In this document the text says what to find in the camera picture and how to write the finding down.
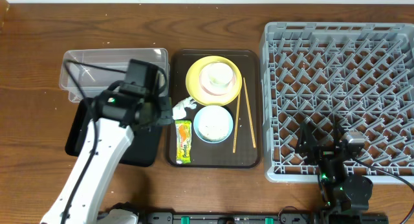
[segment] pair of chopsticks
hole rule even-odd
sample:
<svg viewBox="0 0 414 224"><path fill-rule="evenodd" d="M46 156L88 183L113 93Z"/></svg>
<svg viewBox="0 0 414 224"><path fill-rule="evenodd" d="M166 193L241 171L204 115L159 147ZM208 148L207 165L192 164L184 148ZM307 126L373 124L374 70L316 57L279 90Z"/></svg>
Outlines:
<svg viewBox="0 0 414 224"><path fill-rule="evenodd" d="M247 86L246 86L246 79L245 78L243 78L243 83L245 85L245 94L246 94L246 103L247 103L247 111L248 111L248 120L249 120L249 123L250 123L250 133L252 134L253 148L256 148L256 140L254 138L252 114L250 112L250 102L248 101ZM237 142L237 129L239 127L239 110L240 110L240 93L237 96L237 109L236 109L236 114L235 114L235 128L234 128L234 140L233 140L233 153L235 153L235 144Z"/></svg>

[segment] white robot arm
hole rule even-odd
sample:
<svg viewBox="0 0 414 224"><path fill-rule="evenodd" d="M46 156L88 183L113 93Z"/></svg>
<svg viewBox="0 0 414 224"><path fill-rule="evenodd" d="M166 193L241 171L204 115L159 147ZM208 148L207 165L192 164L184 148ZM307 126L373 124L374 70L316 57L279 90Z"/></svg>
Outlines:
<svg viewBox="0 0 414 224"><path fill-rule="evenodd" d="M96 126L99 131L96 153L73 198L66 224L136 224L138 217L126 210L112 210L106 218L96 219L116 165L134 138L131 127L121 128L119 121L100 118L96 122ZM41 224L61 223L63 210L88 160L93 141L94 128L91 120L82 151L66 185L52 208L43 216Z"/></svg>

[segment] snack packet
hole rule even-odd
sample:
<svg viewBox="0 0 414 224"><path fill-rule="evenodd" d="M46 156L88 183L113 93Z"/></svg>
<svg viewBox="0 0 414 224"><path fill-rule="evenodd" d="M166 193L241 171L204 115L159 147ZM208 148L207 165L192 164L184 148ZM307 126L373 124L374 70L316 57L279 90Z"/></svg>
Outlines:
<svg viewBox="0 0 414 224"><path fill-rule="evenodd" d="M190 163L191 121L176 120L175 129L177 131L177 163Z"/></svg>

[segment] white cloth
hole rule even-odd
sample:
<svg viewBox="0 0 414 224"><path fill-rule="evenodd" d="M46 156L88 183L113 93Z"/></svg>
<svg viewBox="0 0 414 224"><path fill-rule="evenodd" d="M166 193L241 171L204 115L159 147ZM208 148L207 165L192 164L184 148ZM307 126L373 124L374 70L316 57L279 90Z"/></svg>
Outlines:
<svg viewBox="0 0 414 224"><path fill-rule="evenodd" d="M181 100L175 107L173 107L173 119L180 120L185 118L187 116L187 112L185 110L186 107L189 107L190 109L195 109L197 107L197 104L192 97Z"/></svg>

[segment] yellow bowl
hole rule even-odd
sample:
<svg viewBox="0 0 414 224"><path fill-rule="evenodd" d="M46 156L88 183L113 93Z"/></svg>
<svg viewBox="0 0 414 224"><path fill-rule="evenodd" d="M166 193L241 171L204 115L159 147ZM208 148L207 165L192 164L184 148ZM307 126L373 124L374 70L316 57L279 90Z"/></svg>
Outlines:
<svg viewBox="0 0 414 224"><path fill-rule="evenodd" d="M225 63L230 68L232 68L235 74L235 84L232 89L225 95L211 95L204 91L200 85L200 73L202 69L211 63L221 62ZM208 106L208 105L217 105L224 106L233 101L240 93L241 90L241 74L239 68L229 59L223 58L221 56L206 56L197 60L188 70L186 76L186 88L188 93L195 101L198 103Z"/></svg>

